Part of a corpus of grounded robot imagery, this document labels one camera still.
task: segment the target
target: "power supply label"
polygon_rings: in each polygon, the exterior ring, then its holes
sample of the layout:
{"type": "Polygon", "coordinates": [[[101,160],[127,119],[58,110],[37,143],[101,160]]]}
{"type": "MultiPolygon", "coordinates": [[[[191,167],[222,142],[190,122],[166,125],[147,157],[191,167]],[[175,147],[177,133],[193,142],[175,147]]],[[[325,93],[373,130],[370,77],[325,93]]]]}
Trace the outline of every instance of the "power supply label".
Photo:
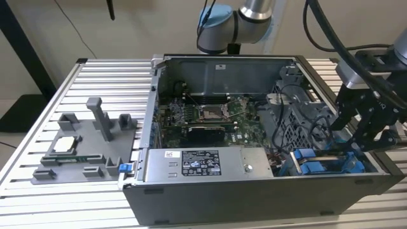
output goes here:
{"type": "Polygon", "coordinates": [[[221,172],[221,159],[218,150],[183,151],[185,176],[217,176],[221,172]]]}

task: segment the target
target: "aluminum extrusion table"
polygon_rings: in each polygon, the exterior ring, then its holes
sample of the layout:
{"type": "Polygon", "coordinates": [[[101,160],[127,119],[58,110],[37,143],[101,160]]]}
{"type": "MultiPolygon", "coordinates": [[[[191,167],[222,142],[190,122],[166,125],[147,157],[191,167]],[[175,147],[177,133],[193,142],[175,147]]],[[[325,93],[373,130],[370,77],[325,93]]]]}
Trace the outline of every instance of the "aluminum extrusion table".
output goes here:
{"type": "MultiPolygon", "coordinates": [[[[337,64],[329,59],[309,59],[309,62],[338,93],[342,81],[336,72],[337,64]]],[[[75,112],[79,119],[94,119],[86,107],[90,96],[102,97],[102,107],[111,118],[130,113],[138,119],[133,151],[133,158],[138,158],[151,77],[150,60],[89,60],[75,65],[0,172],[0,228],[141,227],[117,181],[35,186],[30,180],[59,130],[57,121],[62,113],[75,112]]],[[[407,149],[388,154],[407,174],[407,149]]],[[[384,195],[365,197],[340,216],[178,228],[407,228],[407,178],[384,195]]]]}

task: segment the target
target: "sticker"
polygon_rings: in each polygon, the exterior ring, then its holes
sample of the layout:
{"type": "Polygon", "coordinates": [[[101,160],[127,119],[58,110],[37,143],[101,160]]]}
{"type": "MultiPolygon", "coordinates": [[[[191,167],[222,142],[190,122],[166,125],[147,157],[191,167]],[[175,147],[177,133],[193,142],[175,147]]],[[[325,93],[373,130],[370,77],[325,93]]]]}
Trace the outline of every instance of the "sticker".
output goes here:
{"type": "Polygon", "coordinates": [[[215,69],[217,70],[226,70],[227,69],[227,65],[226,64],[217,64],[215,65],[215,69]]]}
{"type": "Polygon", "coordinates": [[[181,151],[166,151],[166,157],[181,157],[181,151]]]}
{"type": "Polygon", "coordinates": [[[217,176],[222,175],[218,150],[183,151],[185,176],[217,176]]]}

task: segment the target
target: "motherboard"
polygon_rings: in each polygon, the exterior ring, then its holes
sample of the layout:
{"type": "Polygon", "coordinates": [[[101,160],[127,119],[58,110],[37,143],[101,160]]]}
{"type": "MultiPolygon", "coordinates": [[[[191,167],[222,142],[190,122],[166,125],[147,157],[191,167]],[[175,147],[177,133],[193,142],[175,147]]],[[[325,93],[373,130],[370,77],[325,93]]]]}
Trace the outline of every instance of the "motherboard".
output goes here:
{"type": "Polygon", "coordinates": [[[258,104],[259,101],[245,95],[218,99],[190,95],[175,98],[161,106],[163,148],[243,146],[270,149],[258,104]]]}

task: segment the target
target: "open computer tower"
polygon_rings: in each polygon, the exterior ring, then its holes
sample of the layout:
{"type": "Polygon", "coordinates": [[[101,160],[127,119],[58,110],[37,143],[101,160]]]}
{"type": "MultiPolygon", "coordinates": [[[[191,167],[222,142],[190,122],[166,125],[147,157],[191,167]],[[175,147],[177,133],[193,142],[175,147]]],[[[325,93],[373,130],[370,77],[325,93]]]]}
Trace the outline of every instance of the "open computer tower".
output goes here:
{"type": "Polygon", "coordinates": [[[154,61],[139,160],[122,180],[142,225],[338,215],[404,179],[385,152],[338,150],[356,126],[329,132],[337,96],[302,56],[154,61]]]}

